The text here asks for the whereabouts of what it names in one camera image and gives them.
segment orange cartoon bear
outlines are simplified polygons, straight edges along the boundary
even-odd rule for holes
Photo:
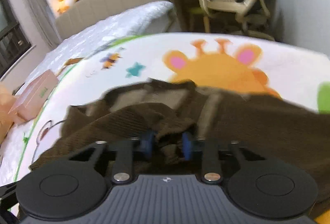
[[[269,88],[267,75],[251,66],[261,56],[261,48],[245,44],[230,56],[226,54],[229,40],[216,39],[219,51],[206,53],[203,50],[205,40],[191,42],[197,48],[197,58],[188,59],[180,51],[170,51],[164,55],[165,65],[176,74],[171,82],[194,81],[198,86],[211,86],[239,93],[270,94],[280,97]]]

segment wooden stool leg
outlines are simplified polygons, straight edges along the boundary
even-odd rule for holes
[[[205,32],[206,33],[210,33],[211,32],[211,28],[210,28],[210,19],[208,16],[204,16],[203,17],[203,21],[204,21],[204,28],[205,28]]]
[[[194,31],[194,14],[190,13],[189,15],[189,32],[193,32]]]

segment curtain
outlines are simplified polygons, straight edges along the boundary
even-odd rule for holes
[[[51,47],[56,48],[60,44],[59,36],[54,28],[48,12],[46,0],[24,0],[26,3],[31,19],[37,26],[37,30],[45,40],[45,42]]]

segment cartoon print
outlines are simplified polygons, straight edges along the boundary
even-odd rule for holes
[[[253,44],[241,46],[234,54],[226,54],[227,39],[216,39],[218,52],[206,53],[203,47],[206,41],[195,40],[191,44],[197,48],[197,58],[188,59],[180,51],[170,51],[163,57],[165,65],[176,74],[171,82],[192,80],[198,86],[223,88],[239,93],[268,93],[280,97],[267,86],[267,75],[251,66],[262,54],[260,47]]]
[[[319,86],[317,106],[320,113],[330,114],[330,82],[324,82]]]
[[[45,151],[46,149],[52,146],[52,144],[55,142],[55,138],[53,137],[54,133],[50,132],[50,130],[52,130],[55,126],[60,127],[60,124],[63,124],[63,122],[65,122],[65,120],[59,121],[57,123],[54,123],[52,120],[49,120],[42,126],[42,128],[39,130],[39,133],[37,135],[37,139],[36,139],[37,147],[34,150],[31,164],[34,163],[39,158],[40,154],[43,151]]]
[[[126,78],[131,78],[132,76],[140,76],[140,71],[143,70],[145,68],[145,66],[141,65],[138,62],[135,62],[135,64],[128,68],[126,71],[128,72],[128,74],[126,75]]]
[[[109,54],[107,57],[104,57],[100,60],[100,62],[103,62],[102,69],[109,69],[111,68],[121,56],[119,55],[119,52],[123,50],[122,47],[120,47],[117,52]]]

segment tissue box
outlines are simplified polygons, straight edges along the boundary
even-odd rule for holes
[[[16,124],[35,118],[57,83],[55,74],[51,70],[45,71],[34,79],[15,101],[8,113],[9,117]]]

